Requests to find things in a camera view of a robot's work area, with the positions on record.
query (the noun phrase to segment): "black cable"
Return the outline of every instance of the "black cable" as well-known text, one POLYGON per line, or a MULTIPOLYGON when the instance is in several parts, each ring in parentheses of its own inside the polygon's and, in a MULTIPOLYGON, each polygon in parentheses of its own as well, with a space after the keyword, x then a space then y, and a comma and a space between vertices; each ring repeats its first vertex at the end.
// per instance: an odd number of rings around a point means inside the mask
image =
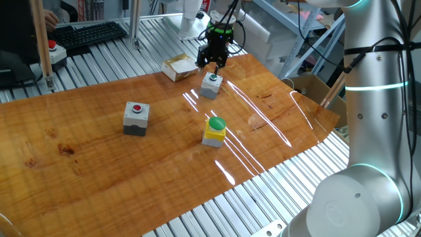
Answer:
POLYGON ((228 50, 228 52, 229 53, 231 53, 231 54, 237 54, 237 53, 239 53, 239 52, 241 52, 241 50, 243 50, 244 49, 244 45, 245 45, 245 28, 244 28, 244 25, 243 25, 243 23, 241 22, 241 21, 237 21, 237 23, 241 26, 241 28, 243 29, 243 37, 244 37, 244 40, 243 40, 243 45, 242 46, 240 46, 240 48, 239 48, 239 50, 238 51, 236 51, 236 52, 230 52, 229 50, 228 50))
POLYGON ((240 20, 242 22, 245 20, 245 15, 246 15, 243 3, 244 3, 244 0, 241 0, 241 9, 243 9, 243 12, 244 12, 243 17, 241 17, 241 20, 240 20))
POLYGON ((149 4, 149 16, 152 15, 152 9, 153 9, 153 5, 155 4, 156 0, 153 0, 151 4, 149 4))
MULTIPOLYGON (((412 92, 412 109, 413 109, 413 114, 412 114, 412 127, 413 127, 413 139, 412 139, 412 145, 410 143, 410 136, 409 136, 409 126, 407 125, 407 137, 409 139, 408 143, 409 143, 409 149, 410 149, 410 180, 409 180, 409 191, 410 191, 410 208, 408 211, 408 214, 406 215, 406 217, 402 220, 404 221, 405 219, 407 219, 413 209, 414 209, 414 191, 413 191, 413 186, 412 186, 412 177, 413 177, 413 170, 414 170, 414 164, 413 164, 413 158, 414 158, 414 153, 415 153, 415 149, 416 149, 416 133, 417 133, 417 117, 416 117, 416 88, 415 88, 415 73, 414 73, 414 65, 413 65, 413 61, 412 61, 412 55, 411 55, 411 51, 409 49, 409 45, 410 45, 410 33, 412 31, 412 27, 411 29, 408 28, 408 25, 405 22, 405 18, 403 17, 402 11, 399 8, 399 4, 396 0, 391 0, 393 7, 395 8, 395 11, 399 17, 399 26, 401 28, 401 33, 403 35, 403 40, 404 40, 404 46, 406 46, 407 48, 407 68, 408 68, 408 78, 409 78, 409 82, 410 82, 410 86, 411 86, 411 92, 412 92)), ((406 122, 407 124, 409 123, 409 108, 406 107, 405 108, 407 111, 407 116, 406 116, 406 122)))
POLYGON ((408 31, 409 31, 409 40, 410 40, 410 33, 412 32, 412 21, 414 20, 414 14, 415 14, 415 0, 412 0, 412 3, 410 4, 410 13, 409 13, 409 20, 408 20, 408 31))
POLYGON ((408 102, 407 102, 407 89, 405 84, 407 83, 407 81, 405 80, 405 68, 404 68, 404 62, 403 62, 403 55, 402 55, 402 51, 399 54, 400 56, 400 60, 398 61, 398 65, 399 65, 399 79, 400 81, 403 83, 403 87, 402 87, 402 103, 403 103, 403 108, 405 110, 405 128, 407 129, 407 140, 408 140, 408 147, 411 150, 411 143, 410 143, 410 134, 409 134, 409 122, 408 122, 408 102))
POLYGON ((414 24, 412 25, 412 29, 414 29, 414 27, 418 24, 418 22, 421 20, 421 15, 416 19, 416 21, 414 22, 414 24))
POLYGON ((234 0, 234 2, 233 2, 233 7, 232 7, 232 10, 231 10, 231 14, 228 17, 228 19, 226 21, 226 24, 225 24, 225 27, 224 27, 224 34, 225 34, 226 30, 228 29, 228 25, 230 24, 231 17, 234 14, 234 11, 235 11, 235 8, 237 7, 238 1, 239 0, 234 0))
POLYGON ((301 31, 301 17, 300 17, 300 1, 297 2, 297 7, 298 7, 298 31, 300 33, 300 36, 302 37, 302 39, 304 40, 304 42, 306 44, 308 44, 316 53, 318 53, 326 62, 340 68, 343 72, 347 72, 347 69, 344 66, 341 66, 339 64, 333 63, 330 60, 328 60, 327 58, 325 58, 325 56, 323 56, 323 54, 321 54, 321 52, 319 52, 315 47, 313 47, 313 45, 311 45, 306 38, 304 37, 302 31, 301 31))
POLYGON ((414 235, 415 237, 418 237, 421 233, 421 228, 418 230, 418 232, 414 235))
POLYGON ((159 2, 158 2, 158 1, 156 1, 155 6, 153 6, 152 15, 154 15, 154 14, 155 14, 155 10, 157 9, 158 4, 159 4, 159 2))
POLYGON ((199 34, 199 37, 197 37, 197 40, 200 40, 200 41, 203 41, 203 40, 205 40, 206 39, 206 36, 205 37, 203 37, 203 38, 200 38, 202 35, 203 35, 203 33, 205 33, 207 30, 209 30, 210 28, 214 28, 214 29, 216 29, 216 28, 218 28, 219 27, 219 25, 220 25, 220 23, 226 18, 226 16, 228 15, 228 13, 229 13, 229 11, 230 11, 230 9, 232 8, 232 4, 230 5, 230 7, 228 7, 228 10, 225 12, 225 14, 224 14, 224 16, 222 17, 222 19, 221 19, 221 21, 219 21, 218 23, 216 23, 215 24, 215 26, 208 26, 208 27, 206 27, 206 29, 204 29, 200 34, 199 34))
POLYGON ((43 74, 38 77, 38 79, 35 82, 29 82, 25 84, 15 84, 15 85, 9 85, 9 86, 0 86, 0 89, 13 89, 13 88, 27 88, 28 86, 35 86, 41 79, 43 78, 43 74))

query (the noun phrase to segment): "teal light ring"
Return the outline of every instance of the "teal light ring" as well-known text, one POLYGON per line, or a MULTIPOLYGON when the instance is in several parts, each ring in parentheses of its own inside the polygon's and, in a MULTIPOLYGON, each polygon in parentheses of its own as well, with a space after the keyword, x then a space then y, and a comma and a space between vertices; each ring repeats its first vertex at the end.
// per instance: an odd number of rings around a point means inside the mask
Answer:
POLYGON ((367 165, 367 164, 356 164, 356 165, 353 165, 353 166, 357 166, 357 165, 364 165, 364 166, 367 166, 367 167, 370 167, 370 168, 373 168, 373 169, 377 170, 378 172, 380 172, 382 175, 384 175, 393 184, 393 187, 395 187, 396 192, 398 193, 399 199, 401 200, 401 215, 399 215, 399 219, 397 219, 397 222, 395 223, 395 224, 397 224, 399 221, 401 221, 401 218, 403 216, 404 204, 403 204, 403 197, 402 197, 401 191, 398 189, 396 183, 392 180, 392 178, 390 178, 390 176, 388 174, 386 174, 384 171, 380 170, 379 168, 376 168, 372 165, 367 165))
POLYGON ((355 7, 355 6, 357 6, 358 4, 362 3, 363 1, 364 1, 364 0, 357 1, 357 3, 355 3, 354 5, 351 5, 351 6, 349 6, 349 7, 343 7, 343 8, 351 8, 351 7, 355 7))
POLYGON ((350 92, 366 92, 366 91, 378 91, 378 90, 401 88, 407 85, 408 85, 408 82, 405 82, 405 83, 401 82, 398 84, 390 84, 390 85, 385 85, 385 86, 362 86, 362 87, 345 86, 345 89, 350 92))

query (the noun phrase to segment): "green push button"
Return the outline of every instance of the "green push button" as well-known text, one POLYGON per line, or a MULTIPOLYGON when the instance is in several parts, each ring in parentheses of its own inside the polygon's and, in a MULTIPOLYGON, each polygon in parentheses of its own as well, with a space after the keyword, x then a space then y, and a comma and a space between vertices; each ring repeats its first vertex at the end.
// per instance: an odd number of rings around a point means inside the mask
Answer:
POLYGON ((215 130, 222 130, 226 127, 226 122, 223 118, 212 117, 209 119, 209 126, 215 130))
POLYGON ((210 76, 210 80, 211 81, 216 81, 216 79, 217 79, 218 77, 215 75, 215 74, 212 74, 211 76, 210 76))

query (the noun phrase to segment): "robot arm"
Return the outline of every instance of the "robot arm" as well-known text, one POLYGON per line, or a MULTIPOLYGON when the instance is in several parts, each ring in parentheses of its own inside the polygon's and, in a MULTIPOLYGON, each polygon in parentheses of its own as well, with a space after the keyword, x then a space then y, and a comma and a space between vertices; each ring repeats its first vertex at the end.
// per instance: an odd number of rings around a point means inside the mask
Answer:
POLYGON ((207 43, 199 47, 196 65, 200 71, 211 62, 216 63, 215 74, 225 67, 230 54, 228 44, 234 42, 234 25, 236 19, 234 12, 239 7, 239 0, 217 0, 216 10, 210 12, 210 21, 203 32, 207 43))
MULTIPOLYGON (((391 0, 307 1, 318 7, 342 7, 345 65, 386 37, 403 43, 391 0)), ((393 40, 379 43, 395 44, 393 40)), ((415 164, 412 205, 410 196, 405 65, 398 49, 375 47, 346 75, 348 167, 319 184, 312 203, 289 223, 282 237, 375 237, 420 211, 417 171, 421 167, 415 164)))

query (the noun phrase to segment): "person's hand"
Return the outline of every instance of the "person's hand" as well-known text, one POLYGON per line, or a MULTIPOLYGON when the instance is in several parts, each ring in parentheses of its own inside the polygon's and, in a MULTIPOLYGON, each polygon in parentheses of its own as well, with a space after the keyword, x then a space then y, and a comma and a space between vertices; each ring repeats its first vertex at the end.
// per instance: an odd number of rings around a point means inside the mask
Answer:
POLYGON ((44 9, 45 25, 47 31, 52 32, 55 30, 56 25, 60 22, 59 18, 50 10, 44 9))

